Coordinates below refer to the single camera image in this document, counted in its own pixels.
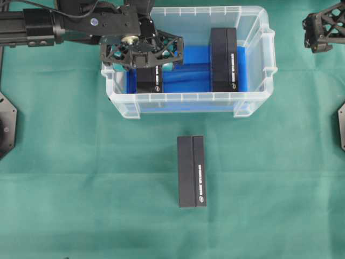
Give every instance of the green cloth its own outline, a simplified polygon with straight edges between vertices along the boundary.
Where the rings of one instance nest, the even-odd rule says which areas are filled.
[[[268,11],[279,72],[246,119],[126,120],[107,99],[97,46],[6,48],[1,91],[18,130],[0,161],[0,258],[345,258],[345,47],[313,55],[302,29],[337,2],[157,0]],[[190,134],[205,136],[205,209],[178,207],[176,138]]]

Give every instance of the black metal frame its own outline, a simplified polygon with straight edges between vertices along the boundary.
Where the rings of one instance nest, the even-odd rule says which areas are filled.
[[[345,151],[345,104],[338,110],[341,148]]]
[[[345,0],[318,13],[311,13],[303,21],[305,47],[313,53],[326,52],[330,43],[345,44]]]

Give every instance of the black box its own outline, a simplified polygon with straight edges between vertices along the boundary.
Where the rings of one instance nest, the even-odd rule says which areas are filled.
[[[163,92],[163,68],[156,66],[149,69],[136,70],[137,93],[162,93]]]
[[[237,36],[235,28],[212,28],[211,74],[213,92],[238,92]]]
[[[177,151],[180,207],[206,207],[203,136],[178,137]]]

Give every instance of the transparent plastic container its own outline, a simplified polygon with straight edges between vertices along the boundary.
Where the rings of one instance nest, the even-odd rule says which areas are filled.
[[[248,92],[126,94],[126,73],[102,66],[106,92],[123,117],[140,119],[141,113],[233,112],[249,117],[273,93],[274,35],[268,14],[258,6],[154,8],[159,30],[184,38],[185,46],[208,46],[211,28],[237,28],[238,46],[246,48]]]

